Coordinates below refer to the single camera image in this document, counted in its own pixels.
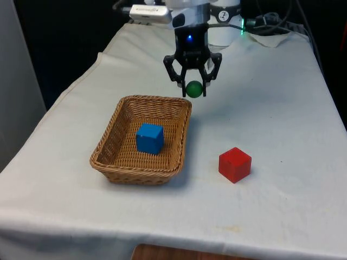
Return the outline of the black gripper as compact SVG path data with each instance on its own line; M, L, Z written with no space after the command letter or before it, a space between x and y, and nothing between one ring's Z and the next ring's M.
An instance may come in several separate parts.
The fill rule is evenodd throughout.
M176 51L174 55L166 55L164 66L172 82L176 82L186 97L185 76L187 68L198 68L202 79L203 96L207 96L207 85L216 80L222 63L221 53L211 53L208 48L208 24L198 24L192 27L175 29ZM177 74L173 62L177 60L181 65L181 72ZM213 67L207 70L207 63L211 60Z

